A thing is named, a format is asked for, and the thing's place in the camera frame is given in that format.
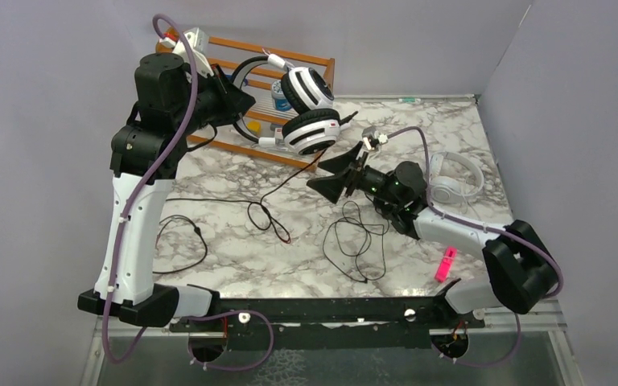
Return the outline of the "blue lidded jar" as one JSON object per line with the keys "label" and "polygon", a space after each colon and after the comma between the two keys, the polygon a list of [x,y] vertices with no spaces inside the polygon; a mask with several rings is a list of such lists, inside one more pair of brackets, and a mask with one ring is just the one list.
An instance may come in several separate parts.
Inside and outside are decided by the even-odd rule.
{"label": "blue lidded jar", "polygon": [[287,100],[285,94],[282,91],[281,80],[276,80],[270,86],[270,95],[273,101],[274,109],[280,112],[286,112],[292,110],[290,102]]}

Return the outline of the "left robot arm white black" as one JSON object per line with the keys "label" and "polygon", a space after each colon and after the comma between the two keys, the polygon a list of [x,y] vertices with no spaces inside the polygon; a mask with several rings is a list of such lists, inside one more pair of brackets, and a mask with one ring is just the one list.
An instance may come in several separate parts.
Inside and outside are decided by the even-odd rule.
{"label": "left robot arm white black", "polygon": [[220,66],[208,64],[199,74],[171,53],[143,57],[134,82],[138,99],[111,141],[113,219],[104,264],[77,306],[134,326],[161,327],[190,317],[201,330],[211,330],[220,322],[215,290],[154,280],[159,221],[188,137],[206,126],[234,123],[255,100]]}

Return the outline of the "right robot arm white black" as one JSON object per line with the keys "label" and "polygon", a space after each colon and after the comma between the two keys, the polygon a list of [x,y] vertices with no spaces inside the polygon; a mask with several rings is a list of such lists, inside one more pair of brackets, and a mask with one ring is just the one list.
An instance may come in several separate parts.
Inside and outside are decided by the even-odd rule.
{"label": "right robot arm white black", "polygon": [[454,326],[464,314],[483,308],[503,306],[515,314],[527,314],[557,291],[560,271],[529,223],[481,225],[438,213],[426,197],[420,165],[404,161],[381,172],[367,165],[367,158],[356,146],[323,161],[319,168],[328,175],[310,179],[307,186],[331,203],[362,191],[398,233],[456,247],[484,261],[485,276],[458,281],[439,294],[431,309],[440,326]]}

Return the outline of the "white black gaming headset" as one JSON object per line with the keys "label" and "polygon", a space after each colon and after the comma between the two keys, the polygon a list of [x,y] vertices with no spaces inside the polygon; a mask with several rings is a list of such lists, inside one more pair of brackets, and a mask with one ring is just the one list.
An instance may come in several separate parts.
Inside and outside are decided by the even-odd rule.
{"label": "white black gaming headset", "polygon": [[323,76],[314,68],[295,66],[269,51],[238,64],[230,80],[240,88],[253,69],[266,64],[283,70],[281,93],[296,112],[281,126],[283,146],[302,156],[333,146],[357,112],[342,117],[334,108],[334,95]]}

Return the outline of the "wooden orange shelf rack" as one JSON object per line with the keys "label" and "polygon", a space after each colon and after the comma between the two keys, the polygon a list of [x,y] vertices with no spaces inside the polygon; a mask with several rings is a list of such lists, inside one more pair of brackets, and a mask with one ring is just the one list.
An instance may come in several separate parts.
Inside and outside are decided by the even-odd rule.
{"label": "wooden orange shelf rack", "polygon": [[[254,56],[263,55],[266,51],[280,55],[295,66],[314,68],[327,81],[332,91],[335,60],[319,56],[284,51],[277,48],[264,48],[253,43],[209,36],[207,58],[214,73],[220,69],[225,75],[232,75],[238,64]],[[246,77],[248,84],[243,90],[256,100],[244,117],[232,125],[218,126],[217,132],[211,138],[204,138],[194,133],[188,136],[191,144],[211,145],[228,151],[246,154],[253,157],[281,162],[299,168],[309,165],[320,157],[320,152],[311,155],[298,155],[283,146],[281,126],[296,116],[292,109],[280,112],[274,109],[270,95],[270,86],[280,80],[283,70],[269,64],[259,66]],[[247,128],[248,121],[259,121],[262,131],[259,135]]]}

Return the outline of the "yellow grey small object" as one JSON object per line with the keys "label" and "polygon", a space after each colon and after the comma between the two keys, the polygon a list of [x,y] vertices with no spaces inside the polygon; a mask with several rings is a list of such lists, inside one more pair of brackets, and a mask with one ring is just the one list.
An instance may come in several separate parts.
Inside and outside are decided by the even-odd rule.
{"label": "yellow grey small object", "polygon": [[256,135],[259,135],[262,131],[262,125],[259,121],[248,121],[246,125],[249,131]]}

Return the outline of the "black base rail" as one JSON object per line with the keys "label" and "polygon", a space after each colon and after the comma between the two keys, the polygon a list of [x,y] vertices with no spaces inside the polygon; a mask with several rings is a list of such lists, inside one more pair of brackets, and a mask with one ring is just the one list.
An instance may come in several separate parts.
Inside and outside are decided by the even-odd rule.
{"label": "black base rail", "polygon": [[457,314],[441,297],[223,298],[216,319],[185,318],[169,326],[200,346],[229,351],[403,347],[426,349],[434,330],[445,335],[482,328],[473,314]]}

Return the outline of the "white over-ear headphones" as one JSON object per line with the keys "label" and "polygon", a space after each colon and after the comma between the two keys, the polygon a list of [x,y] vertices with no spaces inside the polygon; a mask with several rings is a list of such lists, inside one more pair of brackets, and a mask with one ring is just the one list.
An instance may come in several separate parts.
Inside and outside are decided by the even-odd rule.
{"label": "white over-ear headphones", "polygon": [[[468,170],[476,185],[470,190],[466,183],[450,176],[441,175],[446,160],[460,164]],[[473,201],[484,189],[485,177],[481,168],[470,158],[450,151],[436,152],[431,155],[430,168],[431,198],[438,203],[456,204]]]}

